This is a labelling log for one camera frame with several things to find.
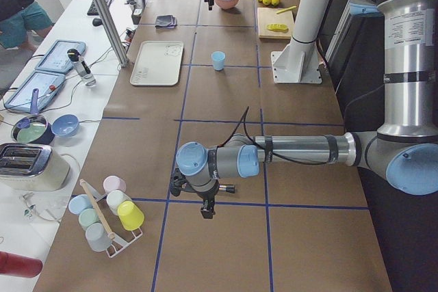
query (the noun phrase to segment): cutting board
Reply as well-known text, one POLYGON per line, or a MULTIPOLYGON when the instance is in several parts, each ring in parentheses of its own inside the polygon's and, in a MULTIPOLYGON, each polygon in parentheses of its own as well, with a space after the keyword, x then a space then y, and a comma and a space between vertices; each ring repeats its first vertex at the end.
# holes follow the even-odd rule
POLYGON ((294 15, 291 10, 277 14, 281 8, 257 8, 257 30, 259 38, 290 39, 294 30, 294 15), (266 29, 270 23, 286 24, 289 29, 286 32, 275 32, 266 29))

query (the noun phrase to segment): silver toaster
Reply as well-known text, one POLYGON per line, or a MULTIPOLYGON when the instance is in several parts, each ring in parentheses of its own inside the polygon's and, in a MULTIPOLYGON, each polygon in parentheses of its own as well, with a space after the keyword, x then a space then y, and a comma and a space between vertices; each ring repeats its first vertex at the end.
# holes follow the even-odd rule
POLYGON ((14 189, 54 191, 61 188, 70 166, 48 145, 0 145, 0 181, 14 189))

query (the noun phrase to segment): blue plastic bowl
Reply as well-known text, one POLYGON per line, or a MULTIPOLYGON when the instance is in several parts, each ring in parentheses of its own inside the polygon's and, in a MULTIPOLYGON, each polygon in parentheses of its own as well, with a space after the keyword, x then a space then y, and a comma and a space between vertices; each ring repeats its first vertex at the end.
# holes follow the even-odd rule
POLYGON ((79 129, 79 120, 73 114, 60 116, 52 124, 52 133, 55 136, 71 137, 76 135, 77 129, 79 129))

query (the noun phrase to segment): yellow cup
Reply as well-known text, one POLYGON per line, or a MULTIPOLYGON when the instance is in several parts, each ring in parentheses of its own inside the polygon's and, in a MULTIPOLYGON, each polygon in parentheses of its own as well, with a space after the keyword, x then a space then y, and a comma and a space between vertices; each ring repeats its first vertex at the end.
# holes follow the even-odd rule
POLYGON ((117 208, 117 214, 126 230, 135 230, 144 222, 143 212, 132 202, 124 201, 117 208))

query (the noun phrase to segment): white table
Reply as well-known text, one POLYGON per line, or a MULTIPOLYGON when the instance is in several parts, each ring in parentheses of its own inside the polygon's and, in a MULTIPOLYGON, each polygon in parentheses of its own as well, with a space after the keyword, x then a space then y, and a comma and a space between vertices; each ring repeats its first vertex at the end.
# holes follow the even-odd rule
MULTIPOLYGON (((91 1, 72 0, 51 33, 35 52, 35 55, 44 54, 58 39, 84 41, 87 45, 84 58, 88 64, 94 62, 108 50, 110 42, 103 26, 94 27, 92 20, 95 16, 86 15, 91 1)), ((124 4, 124 0, 114 0, 109 9, 119 35, 123 37, 124 30, 133 26, 131 10, 129 6, 124 4)), ((38 63, 37 58, 29 61, 12 87, 18 87, 29 76, 38 63)), ((103 109, 112 93, 119 69, 118 60, 114 52, 111 51, 103 62, 99 62, 92 67, 92 73, 96 77, 96 85, 93 88, 80 83, 74 93, 73 101, 68 107, 43 113, 49 122, 53 122, 63 114, 75 114, 80 121, 97 121, 81 123, 79 131, 74 137, 55 137, 52 141, 52 147, 59 154, 70 155, 63 156, 70 164, 70 172, 61 189, 50 192, 34 192, 30 202, 36 205, 36 210, 43 216, 50 218, 45 209, 50 210, 50 213, 56 217, 61 217, 64 214, 80 169, 99 126, 99 120, 102 118, 103 109)), ((69 78, 73 75, 76 75, 74 70, 68 73, 66 77, 69 78)), ((72 89, 79 80, 79 77, 69 79, 48 108, 67 105, 70 102, 72 89)), ((5 100, 8 100, 11 95, 12 93, 8 92, 5 95, 5 100)), ((11 124, 15 124, 25 116, 23 114, 11 114, 6 111, 0 113, 5 117, 4 120, 11 124)), ((1 144, 13 142, 10 137, 11 128, 10 125, 0 124, 1 144)), ((59 224, 57 222, 47 222, 37 217, 32 221, 27 219, 24 216, 25 205, 18 198, 25 193, 26 191, 15 190, 0 183, 0 237, 3 237, 0 238, 0 242, 3 240, 0 243, 0 250, 39 258, 44 262, 59 224)), ((17 278, 0 275, 0 291, 32 291, 37 279, 38 277, 17 278)))

